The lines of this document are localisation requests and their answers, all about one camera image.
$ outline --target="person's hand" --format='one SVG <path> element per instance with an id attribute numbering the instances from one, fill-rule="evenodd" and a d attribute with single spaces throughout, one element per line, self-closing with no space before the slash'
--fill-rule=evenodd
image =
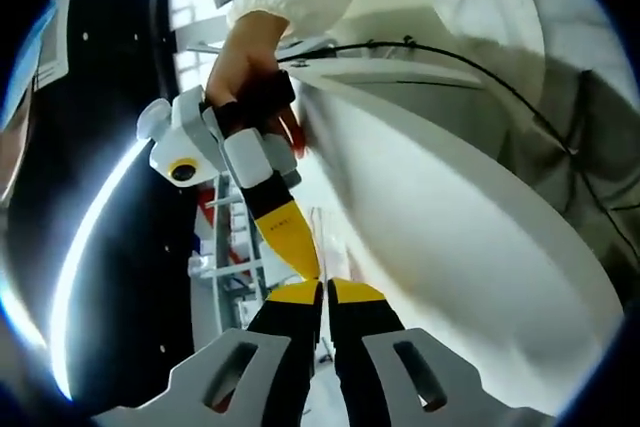
<path id="1" fill-rule="evenodd" d="M 262 11 L 238 19 L 209 75 L 207 98 L 217 106 L 233 102 L 249 82 L 278 72 L 275 52 L 288 24 L 282 17 Z M 304 132 L 291 106 L 282 106 L 279 116 L 269 121 L 269 130 L 282 135 L 296 156 L 302 157 Z"/>

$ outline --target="white curved surface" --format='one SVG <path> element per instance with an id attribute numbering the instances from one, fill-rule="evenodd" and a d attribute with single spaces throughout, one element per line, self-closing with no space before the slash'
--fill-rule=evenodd
<path id="1" fill-rule="evenodd" d="M 472 362 L 499 400 L 557 415 L 622 315 L 591 251 L 473 147 L 310 70 L 293 71 L 313 150 L 297 200 L 332 210 L 335 235 L 405 326 Z"/>

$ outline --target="hand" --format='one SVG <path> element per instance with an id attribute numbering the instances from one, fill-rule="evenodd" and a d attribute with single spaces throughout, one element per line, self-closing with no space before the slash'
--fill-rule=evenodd
<path id="1" fill-rule="evenodd" d="M 218 106 L 233 102 L 247 83 L 278 72 L 275 52 L 288 24 L 262 11 L 238 19 L 209 75 L 207 98 Z M 290 105 L 283 106 L 268 125 L 269 131 L 287 140 L 298 158 L 304 155 L 304 132 Z"/>

